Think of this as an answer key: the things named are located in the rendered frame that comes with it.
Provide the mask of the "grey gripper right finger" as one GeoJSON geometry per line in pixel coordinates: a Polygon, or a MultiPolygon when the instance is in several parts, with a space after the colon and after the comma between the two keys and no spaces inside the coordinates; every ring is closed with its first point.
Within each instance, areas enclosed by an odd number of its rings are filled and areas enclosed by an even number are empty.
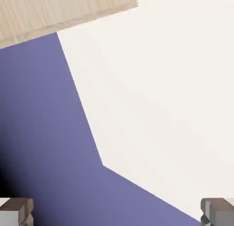
{"type": "Polygon", "coordinates": [[[234,205],[224,198],[203,198],[201,210],[201,226],[234,226],[234,205]]]}

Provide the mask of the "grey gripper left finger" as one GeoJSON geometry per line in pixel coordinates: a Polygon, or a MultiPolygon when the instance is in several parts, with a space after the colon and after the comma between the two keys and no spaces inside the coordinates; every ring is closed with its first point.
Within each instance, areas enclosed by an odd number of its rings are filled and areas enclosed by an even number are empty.
{"type": "Polygon", "coordinates": [[[0,206],[0,226],[34,226],[32,198],[10,198],[0,206]]]}

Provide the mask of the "light wood cabinet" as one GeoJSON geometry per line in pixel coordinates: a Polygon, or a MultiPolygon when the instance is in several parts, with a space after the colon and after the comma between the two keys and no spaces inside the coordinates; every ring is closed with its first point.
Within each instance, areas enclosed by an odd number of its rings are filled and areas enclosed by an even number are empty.
{"type": "Polygon", "coordinates": [[[0,0],[0,49],[126,11],[139,0],[0,0]]]}

